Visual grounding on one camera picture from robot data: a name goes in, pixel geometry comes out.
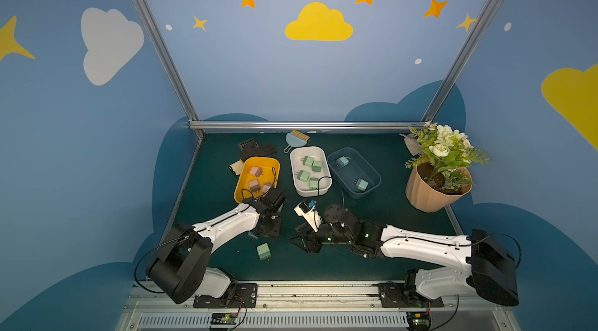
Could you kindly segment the pink plug front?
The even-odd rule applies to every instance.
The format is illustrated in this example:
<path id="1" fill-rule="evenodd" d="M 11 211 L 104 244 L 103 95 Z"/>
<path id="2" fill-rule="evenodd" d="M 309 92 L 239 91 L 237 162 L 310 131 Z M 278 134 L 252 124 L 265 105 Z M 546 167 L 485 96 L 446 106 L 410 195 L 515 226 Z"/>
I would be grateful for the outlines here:
<path id="1" fill-rule="evenodd" d="M 273 184 L 271 182 L 267 182 L 266 184 L 263 185 L 261 192 L 262 194 L 266 194 L 268 193 L 273 187 Z"/>

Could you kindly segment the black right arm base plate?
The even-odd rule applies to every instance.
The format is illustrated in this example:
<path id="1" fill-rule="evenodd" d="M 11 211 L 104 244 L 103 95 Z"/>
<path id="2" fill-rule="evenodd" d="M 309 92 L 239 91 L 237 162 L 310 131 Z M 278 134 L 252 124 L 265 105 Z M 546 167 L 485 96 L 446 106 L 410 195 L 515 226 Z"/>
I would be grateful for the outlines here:
<path id="1" fill-rule="evenodd" d="M 417 292 L 408 291 L 403 283 L 386 281 L 378 284 L 378 296 L 383 308 L 443 308 L 441 298 L 430 300 Z"/>

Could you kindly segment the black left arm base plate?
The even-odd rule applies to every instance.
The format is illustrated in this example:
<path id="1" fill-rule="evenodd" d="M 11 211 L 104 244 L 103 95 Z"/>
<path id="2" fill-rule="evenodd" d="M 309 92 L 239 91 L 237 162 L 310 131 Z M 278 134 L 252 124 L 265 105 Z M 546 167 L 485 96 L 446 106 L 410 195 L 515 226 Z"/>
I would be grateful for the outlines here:
<path id="1" fill-rule="evenodd" d="M 247 309 L 254 309 L 259 286 L 256 283 L 233 282 L 219 298 L 208 295 L 195 296 L 194 309 L 232 309 L 244 304 Z"/>

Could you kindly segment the pink plug cluster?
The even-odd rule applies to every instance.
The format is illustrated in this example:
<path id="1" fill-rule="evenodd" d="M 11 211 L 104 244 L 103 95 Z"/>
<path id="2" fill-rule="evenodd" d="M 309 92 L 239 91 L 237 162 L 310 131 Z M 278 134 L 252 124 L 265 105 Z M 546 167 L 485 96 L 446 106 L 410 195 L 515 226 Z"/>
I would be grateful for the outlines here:
<path id="1" fill-rule="evenodd" d="M 248 188 L 251 192 L 258 192 L 261 190 L 261 186 L 257 179 L 250 180 L 248 183 Z"/>

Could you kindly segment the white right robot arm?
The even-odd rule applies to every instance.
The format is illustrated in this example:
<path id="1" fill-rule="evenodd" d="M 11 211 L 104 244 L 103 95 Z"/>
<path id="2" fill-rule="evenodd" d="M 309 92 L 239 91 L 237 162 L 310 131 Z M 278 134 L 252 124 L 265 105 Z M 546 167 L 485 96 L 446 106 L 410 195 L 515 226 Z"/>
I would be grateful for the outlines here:
<path id="1" fill-rule="evenodd" d="M 360 221 L 347 208 L 329 205 L 323 214 L 316 202 L 300 202 L 295 213 L 305 219 L 291 241 L 307 253 L 324 245 L 347 245 L 365 259 L 413 259 L 434 264 L 433 270 L 412 269 L 398 287 L 409 306 L 431 304 L 444 296 L 471 295 L 491 303 L 519 304 L 515 257 L 490 233 L 438 235 L 392 225 Z"/>

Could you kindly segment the green plug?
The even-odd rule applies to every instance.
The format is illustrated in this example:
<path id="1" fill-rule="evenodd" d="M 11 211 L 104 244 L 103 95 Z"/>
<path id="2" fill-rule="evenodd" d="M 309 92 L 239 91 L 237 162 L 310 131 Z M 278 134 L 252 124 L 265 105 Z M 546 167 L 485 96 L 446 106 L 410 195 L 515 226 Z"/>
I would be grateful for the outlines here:
<path id="1" fill-rule="evenodd" d="M 311 167 L 313 167 L 313 166 L 314 166 L 314 162 L 315 162 L 315 161 L 316 161 L 316 160 L 315 160 L 313 157 L 311 157 L 311 156 L 305 156 L 305 157 L 302 159 L 302 164 L 303 164 L 304 166 L 307 166 L 307 167 L 310 167 L 310 168 L 311 168 Z"/>
<path id="2" fill-rule="evenodd" d="M 310 178 L 311 174 L 307 171 L 300 170 L 300 172 L 297 173 L 297 180 L 300 182 L 308 182 Z"/>
<path id="3" fill-rule="evenodd" d="M 261 261 L 268 260 L 272 256 L 271 250 L 267 243 L 258 245 L 256 247 L 256 251 L 257 251 L 258 257 Z"/>
<path id="4" fill-rule="evenodd" d="M 319 189 L 319 180 L 317 178 L 310 178 L 308 180 L 308 186 L 310 190 L 318 190 Z"/>
<path id="5" fill-rule="evenodd" d="M 322 161 L 317 161 L 314 160 L 311 166 L 311 170 L 313 170 L 313 172 L 321 172 L 322 171 Z"/>

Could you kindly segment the blue plug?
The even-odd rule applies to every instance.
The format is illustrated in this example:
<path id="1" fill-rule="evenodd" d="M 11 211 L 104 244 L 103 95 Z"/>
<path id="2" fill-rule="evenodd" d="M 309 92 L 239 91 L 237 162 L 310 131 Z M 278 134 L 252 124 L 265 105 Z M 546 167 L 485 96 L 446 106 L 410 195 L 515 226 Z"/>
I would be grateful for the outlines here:
<path id="1" fill-rule="evenodd" d="M 345 156 L 341 156 L 336 159 L 336 165 L 339 168 L 344 168 L 344 167 L 348 166 L 349 163 L 350 163 L 350 160 Z"/>
<path id="2" fill-rule="evenodd" d="M 354 181 L 354 185 L 357 191 L 365 192 L 368 188 L 369 183 L 366 180 L 359 178 Z"/>

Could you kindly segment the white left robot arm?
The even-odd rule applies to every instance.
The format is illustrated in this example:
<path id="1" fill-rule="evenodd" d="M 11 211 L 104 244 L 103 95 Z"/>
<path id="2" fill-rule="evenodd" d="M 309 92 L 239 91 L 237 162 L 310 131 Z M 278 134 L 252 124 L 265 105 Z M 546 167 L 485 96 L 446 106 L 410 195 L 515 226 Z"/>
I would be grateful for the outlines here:
<path id="1" fill-rule="evenodd" d="M 224 271 L 210 268 L 213 253 L 240 234 L 276 238 L 280 234 L 280 212 L 286 197 L 276 188 L 257 198 L 251 196 L 234 209 L 194 225 L 177 224 L 164 241 L 150 252 L 146 276 L 174 303 L 193 296 L 225 299 L 233 295 L 235 280 Z"/>

